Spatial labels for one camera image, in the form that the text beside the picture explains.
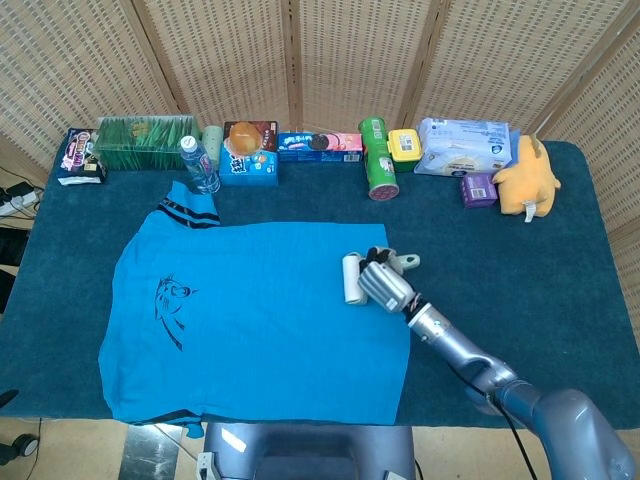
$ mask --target yellow container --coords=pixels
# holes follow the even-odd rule
[[[389,152],[391,152],[396,172],[413,170],[413,167],[416,166],[422,156],[418,132],[412,128],[391,130],[387,146],[389,147]]]

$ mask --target black cable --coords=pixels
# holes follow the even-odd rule
[[[504,411],[504,409],[502,408],[502,405],[500,405],[500,403],[498,403],[498,402],[492,402],[492,403],[498,409],[498,411],[502,414],[502,416],[507,420],[507,423],[509,424],[509,428],[511,428],[511,433],[513,433],[513,436],[515,437],[516,442],[518,444],[518,448],[520,448],[520,452],[522,453],[522,458],[524,458],[524,461],[527,464],[527,468],[529,469],[529,473],[531,474],[531,478],[533,480],[538,480],[538,477],[536,476],[536,472],[533,469],[533,465],[531,465],[531,461],[529,460],[529,456],[527,455],[527,451],[525,450],[524,445],[522,444],[522,440],[520,440],[520,435],[518,435],[518,431],[516,430],[516,427],[513,424],[513,421],[511,420],[511,417],[509,417],[509,415],[507,415],[507,412]]]
[[[34,184],[33,184],[33,182],[32,182],[31,180],[29,180],[27,177],[23,177],[22,175],[18,175],[17,173],[12,172],[11,170],[7,170],[7,169],[6,169],[6,168],[4,168],[2,165],[0,165],[0,170],[3,170],[3,171],[5,171],[5,172],[7,172],[9,175],[13,175],[14,177],[18,177],[18,178],[23,179],[23,180],[24,180],[25,182],[27,182],[27,183],[29,184],[29,186],[30,186],[31,188],[33,188],[34,190],[35,190],[35,189],[38,189],[38,190],[41,190],[41,191],[42,191],[42,190],[44,190],[44,188],[39,187],[39,186],[37,186],[37,185],[34,185]]]
[[[420,480],[424,480],[424,475],[422,475],[422,467],[420,466],[417,460],[414,459],[414,462],[416,462],[416,468],[418,469],[418,475],[420,475]]]
[[[18,206],[16,204],[13,203],[13,199],[9,200],[9,204],[14,208],[15,213],[20,213],[22,215],[24,215],[23,217],[18,217],[16,215],[0,215],[0,219],[4,219],[4,218],[12,218],[14,220],[35,220],[36,218],[36,214],[38,213],[38,210],[40,209],[40,198],[37,197],[37,200],[35,201],[35,203],[33,205],[29,205],[27,207],[22,207],[22,206]],[[27,208],[33,208],[33,214],[27,210]]]
[[[198,459],[186,448],[184,448],[184,446],[182,445],[181,442],[178,442],[176,439],[174,439],[171,435],[169,435],[167,432],[165,432],[164,430],[162,430],[160,427],[158,427],[157,425],[154,425],[154,427],[161,433],[163,434],[165,437],[167,437],[169,440],[171,440],[171,442],[174,445],[177,445],[178,448],[180,448],[180,450],[182,450],[185,454],[187,454],[189,457],[191,457],[193,459],[194,462],[197,462]]]
[[[456,377],[458,377],[460,380],[462,380],[465,383],[465,385],[467,385],[467,387],[471,388],[474,392],[479,393],[483,397],[486,397],[485,393],[482,390],[480,390],[473,383],[471,383],[469,380],[464,378],[460,374],[460,372],[458,372],[455,368],[453,368],[451,366],[451,364],[447,364],[447,365],[449,365],[449,368],[453,371],[453,373],[455,373]],[[533,469],[533,465],[531,465],[531,461],[529,460],[529,455],[527,455],[527,450],[524,448],[524,445],[522,444],[522,441],[520,440],[520,435],[518,435],[518,431],[516,430],[516,427],[513,424],[513,421],[511,420],[511,417],[509,417],[507,412],[504,411],[504,409],[502,408],[500,403],[498,403],[496,401],[493,401],[493,400],[490,400],[490,401],[491,401],[491,404],[498,409],[498,411],[502,414],[502,416],[505,418],[505,420],[509,424],[509,428],[511,428],[511,433],[513,433],[513,436],[516,439],[516,443],[518,444],[518,448],[520,448],[520,453],[522,454],[522,458],[524,458],[524,462],[527,464],[527,469],[529,470],[529,474],[531,475],[531,478],[533,480],[538,480],[536,472]]]
[[[40,421],[38,422],[38,446],[36,447],[36,459],[33,461],[33,465],[31,465],[31,470],[29,471],[29,475],[25,480],[29,480],[31,478],[31,474],[33,473],[34,468],[36,468],[36,464],[38,463],[38,457],[40,456],[40,443],[42,442],[42,417],[40,417]]]

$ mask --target blue table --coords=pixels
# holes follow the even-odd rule
[[[384,223],[394,248],[422,257],[409,281],[479,346],[542,389],[583,390],[614,427],[638,427],[638,351],[591,177],[575,146],[546,145],[563,188],[530,225],[497,206],[464,209],[452,178],[400,174],[400,196],[373,202],[361,164],[281,164],[279,187],[223,187],[216,203],[225,225]],[[184,171],[49,181],[0,322],[0,391],[21,391],[2,415],[110,418],[97,357],[113,268],[174,179],[189,182]],[[416,340],[398,424],[503,425]]]

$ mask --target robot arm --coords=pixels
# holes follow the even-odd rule
[[[389,251],[371,249],[360,264],[358,284],[389,313],[403,312],[420,339],[461,372],[481,365],[466,394],[482,412],[503,410],[540,438],[554,480],[634,478],[626,445],[582,392],[542,393],[520,379],[502,360],[465,337],[391,267]]]

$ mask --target green box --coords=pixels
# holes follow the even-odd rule
[[[193,115],[101,117],[95,144],[108,170],[175,170],[184,168],[180,140],[200,139]]]

